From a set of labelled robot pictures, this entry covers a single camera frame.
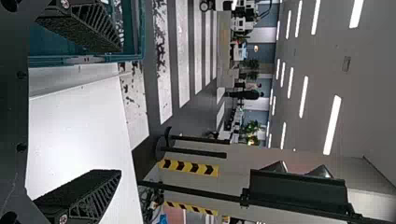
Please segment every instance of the factory floor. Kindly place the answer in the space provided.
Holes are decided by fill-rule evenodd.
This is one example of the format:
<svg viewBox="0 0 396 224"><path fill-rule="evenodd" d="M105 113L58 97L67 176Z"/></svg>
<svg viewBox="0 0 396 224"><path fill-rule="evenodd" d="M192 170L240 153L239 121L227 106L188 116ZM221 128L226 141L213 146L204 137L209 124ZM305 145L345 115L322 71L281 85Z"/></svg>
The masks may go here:
<svg viewBox="0 0 396 224"><path fill-rule="evenodd" d="M148 131L147 138L142 139L142 135L142 142L132 150L137 179L144 178L156 164L153 146L166 127L172 126L173 134L202 136L219 129L222 119L231 113L233 102L222 97L222 91L218 94L217 85L222 66L227 64L224 61L229 61L219 57L220 52L229 51L228 42L218 43L218 35L229 30L221 31L218 24L230 17L221 16L227 12L202 13L194 1L186 1L185 5L181 2L162 5L154 1L153 5L146 5L146 57L141 64L135 64L142 69L135 70L144 77L147 117L144 110L141 114L148 120ZM125 80L122 85L135 84ZM128 87L123 88L125 104L131 103L129 99L133 97ZM145 124L131 123L129 133L134 138Z"/></svg>

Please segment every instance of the linear ceiling light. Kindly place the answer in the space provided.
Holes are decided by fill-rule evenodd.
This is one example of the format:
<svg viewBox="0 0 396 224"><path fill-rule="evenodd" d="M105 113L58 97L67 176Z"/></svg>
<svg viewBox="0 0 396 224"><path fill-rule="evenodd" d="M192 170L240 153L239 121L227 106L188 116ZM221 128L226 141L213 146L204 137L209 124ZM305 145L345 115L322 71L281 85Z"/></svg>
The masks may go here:
<svg viewBox="0 0 396 224"><path fill-rule="evenodd" d="M272 99L274 96L274 89L271 89L271 95L270 95L270 105L272 105Z"/></svg>
<svg viewBox="0 0 396 224"><path fill-rule="evenodd" d="M270 134L270 121L269 120L267 121L267 137L268 137L268 134Z"/></svg>
<svg viewBox="0 0 396 224"><path fill-rule="evenodd" d="M280 21L277 21L276 40L279 40L279 29L280 29Z"/></svg>
<svg viewBox="0 0 396 224"><path fill-rule="evenodd" d="M276 106L276 96L274 96L274 103L273 103L273 116L275 115L275 106Z"/></svg>
<svg viewBox="0 0 396 224"><path fill-rule="evenodd" d="M356 28L359 26L361 20L361 10L363 9L364 0L355 0L352 9L352 15L350 17L349 28Z"/></svg>
<svg viewBox="0 0 396 224"><path fill-rule="evenodd" d="M282 63L282 75L280 77L280 87L283 87L283 80L285 79L285 69L286 69L286 63Z"/></svg>
<svg viewBox="0 0 396 224"><path fill-rule="evenodd" d="M329 128L327 129L326 141L324 143L324 155L330 155L330 152L332 151L332 140L334 139L335 128L337 126L341 103L341 97L334 95L334 100L332 102L332 113L330 114Z"/></svg>
<svg viewBox="0 0 396 224"><path fill-rule="evenodd" d="M271 147L271 141L272 141L272 134L270 133L270 137L268 138L268 147Z"/></svg>
<svg viewBox="0 0 396 224"><path fill-rule="evenodd" d="M312 20L311 35L315 35L317 33L319 10L320 10L320 0L317 0L317 2L315 3L314 19Z"/></svg>
<svg viewBox="0 0 396 224"><path fill-rule="evenodd" d="M279 79L279 66L280 66L280 59L277 59L277 65L276 65L276 80Z"/></svg>
<svg viewBox="0 0 396 224"><path fill-rule="evenodd" d="M286 122L283 122L282 138L280 139L280 149L285 146L285 135L286 135Z"/></svg>
<svg viewBox="0 0 396 224"><path fill-rule="evenodd" d="M288 26L286 28L286 39L289 39L290 21L291 21L291 10L289 10L289 15L288 15Z"/></svg>
<svg viewBox="0 0 396 224"><path fill-rule="evenodd" d="M300 119L302 119L304 115L305 97L306 97L307 88L308 88L308 77L304 77L303 92L301 94L301 102L300 102L300 113L299 113Z"/></svg>
<svg viewBox="0 0 396 224"><path fill-rule="evenodd" d="M303 0L300 0L298 4L298 13L297 13L297 21L296 21L296 33L295 37L298 37L298 33L300 31L300 20L301 20L301 10L303 9Z"/></svg>
<svg viewBox="0 0 396 224"><path fill-rule="evenodd" d="M290 76L289 76L288 99L290 99L290 97L291 97L291 86L293 85L293 74L294 74L294 68L292 67L290 69Z"/></svg>

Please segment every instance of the warning tape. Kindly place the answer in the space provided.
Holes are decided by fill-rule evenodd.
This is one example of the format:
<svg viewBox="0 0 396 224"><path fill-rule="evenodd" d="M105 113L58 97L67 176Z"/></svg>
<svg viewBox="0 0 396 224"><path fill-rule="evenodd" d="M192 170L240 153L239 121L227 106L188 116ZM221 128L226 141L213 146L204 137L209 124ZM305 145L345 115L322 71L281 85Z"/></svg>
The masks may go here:
<svg viewBox="0 0 396 224"><path fill-rule="evenodd" d="M219 176L219 166L218 165L204 165L189 161L172 161L172 160L162 160L158 163L161 169L179 171L189 174L196 175L207 175L218 177Z"/></svg>
<svg viewBox="0 0 396 224"><path fill-rule="evenodd" d="M207 208L194 206L194 205L189 205L189 204L185 204L185 203L174 203L174 202L166 201L165 204L169 207L179 208L179 209L187 210L189 212L202 213L202 214L207 214L207 215L215 216L215 217L218 215L218 211L216 211L216 210L207 209Z"/></svg>

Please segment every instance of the white ceiling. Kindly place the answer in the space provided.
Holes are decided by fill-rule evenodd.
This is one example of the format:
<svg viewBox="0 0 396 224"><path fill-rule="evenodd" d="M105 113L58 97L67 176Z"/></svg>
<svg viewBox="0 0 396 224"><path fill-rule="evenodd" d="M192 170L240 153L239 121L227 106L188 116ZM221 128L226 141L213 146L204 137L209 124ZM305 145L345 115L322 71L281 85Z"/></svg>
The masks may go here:
<svg viewBox="0 0 396 224"><path fill-rule="evenodd" d="M343 99L332 155L365 156L396 185L396 1L365 0L357 29L349 29L353 0L321 0L316 35L311 35L315 0L304 0L299 37L294 37L298 0L284 1L276 58L287 63L285 82L274 82L276 114L270 118L272 147L322 152L335 94ZM288 11L290 38L286 40ZM347 73L345 56L351 57ZM294 67L288 100L290 67ZM304 117L299 107L304 76L309 76Z"/></svg>

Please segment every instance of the black bolt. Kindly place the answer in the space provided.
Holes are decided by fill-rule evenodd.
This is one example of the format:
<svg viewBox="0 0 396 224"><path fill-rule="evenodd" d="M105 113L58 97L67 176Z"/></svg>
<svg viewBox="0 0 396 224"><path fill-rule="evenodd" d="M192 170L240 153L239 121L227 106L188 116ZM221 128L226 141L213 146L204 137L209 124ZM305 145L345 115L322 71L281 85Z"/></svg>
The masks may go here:
<svg viewBox="0 0 396 224"><path fill-rule="evenodd" d="M27 77L27 74L26 74L25 72L19 71L19 72L17 73L17 77L18 77L19 79L25 79L25 78Z"/></svg>
<svg viewBox="0 0 396 224"><path fill-rule="evenodd" d="M19 143L17 145L17 152L24 152L27 149L27 144L25 143Z"/></svg>

